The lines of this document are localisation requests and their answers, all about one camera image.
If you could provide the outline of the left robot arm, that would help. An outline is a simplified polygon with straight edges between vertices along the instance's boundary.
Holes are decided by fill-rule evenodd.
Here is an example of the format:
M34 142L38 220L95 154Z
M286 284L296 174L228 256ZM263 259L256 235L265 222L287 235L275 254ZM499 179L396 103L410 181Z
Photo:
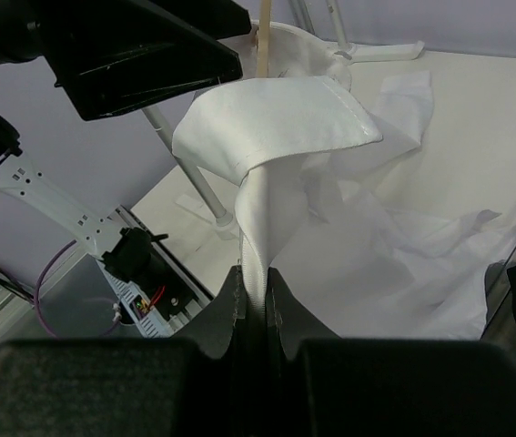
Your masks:
M78 115L92 121L240 79L238 54L224 40L251 27L233 1L0 1L0 65L43 57ZM1 116L0 192L67 229L118 279L149 287L168 274L151 236L53 184Z

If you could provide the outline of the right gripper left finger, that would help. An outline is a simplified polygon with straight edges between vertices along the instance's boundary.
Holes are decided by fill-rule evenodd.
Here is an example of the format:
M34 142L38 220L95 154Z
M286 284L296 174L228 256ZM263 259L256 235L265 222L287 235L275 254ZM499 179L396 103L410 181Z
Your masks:
M0 436L247 436L242 392L187 335L0 344Z

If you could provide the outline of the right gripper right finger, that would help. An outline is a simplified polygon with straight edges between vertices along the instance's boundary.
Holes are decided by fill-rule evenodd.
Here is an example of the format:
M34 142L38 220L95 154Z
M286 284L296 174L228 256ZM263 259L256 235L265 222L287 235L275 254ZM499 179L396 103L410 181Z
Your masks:
M268 436L516 436L516 364L471 340L336 336L268 271Z

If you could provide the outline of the white shirt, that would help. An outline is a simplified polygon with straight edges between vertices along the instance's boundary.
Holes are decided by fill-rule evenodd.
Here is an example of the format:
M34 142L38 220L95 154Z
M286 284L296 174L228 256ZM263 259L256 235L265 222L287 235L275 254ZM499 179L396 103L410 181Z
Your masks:
M225 44L243 77L193 101L172 150L238 187L253 307L264 309L273 267L339 336L478 340L486 270L516 231L488 229L490 210L447 220L388 208L359 183L420 146L434 107L430 72L387 77L366 109L348 69L314 37L273 30L266 76L254 34Z

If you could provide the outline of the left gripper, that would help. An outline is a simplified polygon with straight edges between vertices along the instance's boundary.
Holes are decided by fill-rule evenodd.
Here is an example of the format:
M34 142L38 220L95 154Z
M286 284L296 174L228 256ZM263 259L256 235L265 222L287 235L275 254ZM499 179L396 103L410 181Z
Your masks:
M56 19L56 1L0 0L0 65L30 62L42 55L35 34Z

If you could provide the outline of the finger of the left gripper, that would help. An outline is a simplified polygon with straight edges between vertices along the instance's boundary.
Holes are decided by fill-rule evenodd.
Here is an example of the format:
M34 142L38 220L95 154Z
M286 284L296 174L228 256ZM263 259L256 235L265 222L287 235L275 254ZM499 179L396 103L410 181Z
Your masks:
M118 117L242 76L238 54L203 34L177 44L113 46L102 17L43 23L43 54L85 121Z
M102 20L113 46L177 44L201 34L219 40L251 28L248 10L234 1L104 1Z

